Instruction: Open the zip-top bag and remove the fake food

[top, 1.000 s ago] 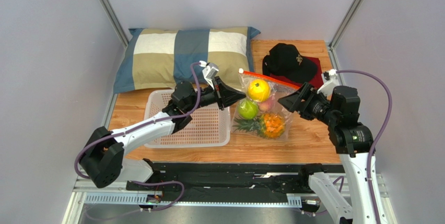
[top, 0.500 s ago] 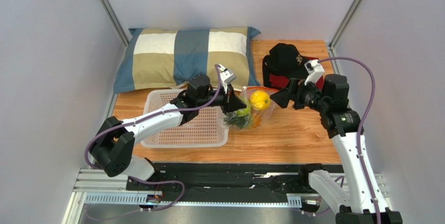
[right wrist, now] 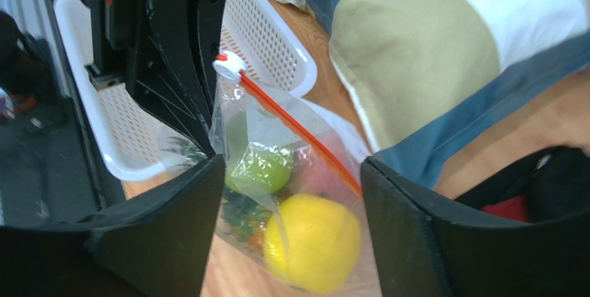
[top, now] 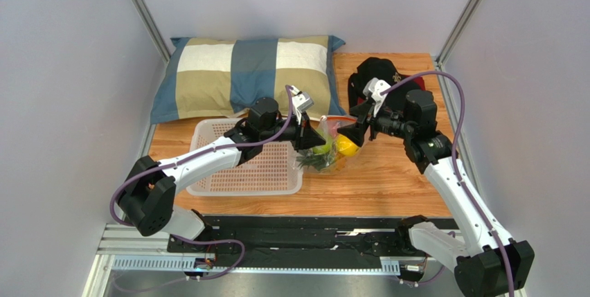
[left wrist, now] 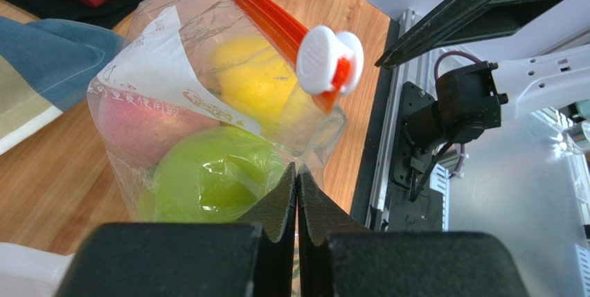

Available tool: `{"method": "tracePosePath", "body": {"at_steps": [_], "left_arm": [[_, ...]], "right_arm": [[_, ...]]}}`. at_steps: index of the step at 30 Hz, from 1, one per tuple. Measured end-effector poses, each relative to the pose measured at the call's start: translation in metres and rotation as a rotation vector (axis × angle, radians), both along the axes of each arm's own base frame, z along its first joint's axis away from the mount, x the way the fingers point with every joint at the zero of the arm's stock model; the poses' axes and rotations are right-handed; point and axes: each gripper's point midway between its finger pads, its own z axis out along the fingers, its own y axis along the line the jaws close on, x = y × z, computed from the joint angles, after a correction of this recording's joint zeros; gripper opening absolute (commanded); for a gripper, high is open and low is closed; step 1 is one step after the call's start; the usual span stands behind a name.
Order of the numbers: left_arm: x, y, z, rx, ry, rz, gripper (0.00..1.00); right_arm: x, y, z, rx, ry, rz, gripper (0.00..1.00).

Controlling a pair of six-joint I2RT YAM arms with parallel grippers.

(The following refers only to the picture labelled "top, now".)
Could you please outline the clear zip top bag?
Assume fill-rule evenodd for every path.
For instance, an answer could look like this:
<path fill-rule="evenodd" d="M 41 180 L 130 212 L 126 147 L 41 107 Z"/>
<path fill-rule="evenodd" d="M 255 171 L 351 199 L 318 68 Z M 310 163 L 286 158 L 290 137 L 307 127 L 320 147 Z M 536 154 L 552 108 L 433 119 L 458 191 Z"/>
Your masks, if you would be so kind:
<path fill-rule="evenodd" d="M 299 151 L 296 157 L 299 168 L 309 174 L 329 175 L 351 166 L 360 155 L 361 147 L 337 130 L 355 122 L 352 116 L 322 116 L 313 128 L 325 139 L 325 144 Z"/>

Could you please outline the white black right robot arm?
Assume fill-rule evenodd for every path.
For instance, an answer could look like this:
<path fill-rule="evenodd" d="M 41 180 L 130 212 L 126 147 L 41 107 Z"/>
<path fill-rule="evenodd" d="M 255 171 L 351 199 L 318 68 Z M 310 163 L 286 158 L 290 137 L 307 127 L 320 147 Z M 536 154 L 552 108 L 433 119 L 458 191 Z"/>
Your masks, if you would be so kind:
<path fill-rule="evenodd" d="M 459 241 L 416 215 L 399 226 L 402 246 L 422 251 L 452 271 L 464 296 L 500 296 L 524 288 L 535 252 L 527 241 L 516 241 L 475 192 L 452 142 L 437 129 L 432 92 L 410 90 L 401 110 L 385 106 L 379 90 L 367 91 L 365 97 L 351 109 L 356 123 L 338 133 L 358 146 L 378 134 L 401 138 L 409 160 L 443 198 L 463 236 Z"/>

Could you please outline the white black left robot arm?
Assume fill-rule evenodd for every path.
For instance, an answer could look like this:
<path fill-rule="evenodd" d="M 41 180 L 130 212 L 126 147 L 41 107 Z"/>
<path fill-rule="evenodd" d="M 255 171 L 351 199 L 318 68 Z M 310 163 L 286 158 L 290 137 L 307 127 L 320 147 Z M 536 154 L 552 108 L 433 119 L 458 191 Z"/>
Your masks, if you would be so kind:
<path fill-rule="evenodd" d="M 259 155 L 267 143 L 289 142 L 295 150 L 325 144 L 310 125 L 307 110 L 314 104 L 305 92 L 288 87 L 289 110 L 283 117 L 272 98 L 259 99 L 247 116 L 212 143 L 187 154 L 155 161 L 136 161 L 125 182 L 111 197 L 109 209 L 119 207 L 144 237 L 165 232 L 193 241 L 205 230 L 195 210 L 174 205 L 187 187 L 216 172 L 236 168 Z"/>

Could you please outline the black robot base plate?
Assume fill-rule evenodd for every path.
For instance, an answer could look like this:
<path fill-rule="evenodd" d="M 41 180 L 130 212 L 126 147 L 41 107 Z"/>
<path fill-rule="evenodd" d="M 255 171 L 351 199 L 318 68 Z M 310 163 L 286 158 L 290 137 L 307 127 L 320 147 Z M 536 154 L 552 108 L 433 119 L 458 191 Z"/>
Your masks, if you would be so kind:
<path fill-rule="evenodd" d="M 217 266 L 244 254 L 242 268 L 377 269 L 382 257 L 423 260 L 398 232 L 399 217 L 207 215 L 203 244 L 170 237 L 170 253 L 206 253 Z"/>

